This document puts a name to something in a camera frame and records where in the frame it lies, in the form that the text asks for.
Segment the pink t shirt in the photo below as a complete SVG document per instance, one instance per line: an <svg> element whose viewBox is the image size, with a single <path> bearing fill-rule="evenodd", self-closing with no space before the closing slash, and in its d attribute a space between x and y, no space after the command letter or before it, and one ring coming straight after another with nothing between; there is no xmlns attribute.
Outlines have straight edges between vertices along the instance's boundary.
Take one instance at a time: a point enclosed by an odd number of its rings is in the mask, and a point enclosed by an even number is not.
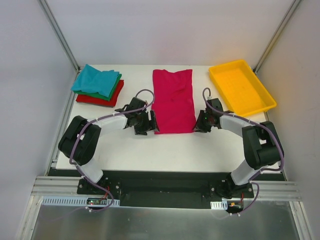
<svg viewBox="0 0 320 240"><path fill-rule="evenodd" d="M155 101L151 109L161 134L189 134L196 124L192 85L193 70L169 72L155 69L152 73Z"/></svg>

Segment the yellow plastic tray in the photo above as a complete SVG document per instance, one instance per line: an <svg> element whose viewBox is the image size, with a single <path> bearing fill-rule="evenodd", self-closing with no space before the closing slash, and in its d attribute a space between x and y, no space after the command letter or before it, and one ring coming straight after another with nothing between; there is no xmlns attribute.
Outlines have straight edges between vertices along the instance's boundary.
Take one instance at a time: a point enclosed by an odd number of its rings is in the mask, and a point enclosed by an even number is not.
<svg viewBox="0 0 320 240"><path fill-rule="evenodd" d="M243 59L212 66L208 72L227 108L241 117L267 112L277 106Z"/></svg>

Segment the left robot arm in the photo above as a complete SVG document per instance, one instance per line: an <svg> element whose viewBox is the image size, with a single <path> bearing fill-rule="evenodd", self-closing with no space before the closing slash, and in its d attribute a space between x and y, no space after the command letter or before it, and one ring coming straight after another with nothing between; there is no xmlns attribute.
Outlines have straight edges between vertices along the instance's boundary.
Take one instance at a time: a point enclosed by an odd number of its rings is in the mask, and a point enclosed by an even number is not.
<svg viewBox="0 0 320 240"><path fill-rule="evenodd" d="M135 135L146 136L149 131L160 130L156 112L147 110L150 105L138 97L113 113L88 120L75 116L58 143L58 149L74 165L88 183L88 188L99 195L105 191L103 171L95 159L98 141L102 135L133 128Z"/></svg>

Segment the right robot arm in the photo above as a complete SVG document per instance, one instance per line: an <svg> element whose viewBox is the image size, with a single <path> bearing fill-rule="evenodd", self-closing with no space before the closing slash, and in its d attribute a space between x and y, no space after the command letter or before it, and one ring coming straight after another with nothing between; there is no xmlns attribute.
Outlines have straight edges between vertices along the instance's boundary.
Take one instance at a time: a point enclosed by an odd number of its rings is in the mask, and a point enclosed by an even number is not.
<svg viewBox="0 0 320 240"><path fill-rule="evenodd" d="M215 187L215 193L226 199L237 197L260 173L284 161L275 126L270 121L257 123L224 111L219 99L209 99L206 108L199 112L193 130L209 133L213 127L232 132L242 138L244 160L224 181Z"/></svg>

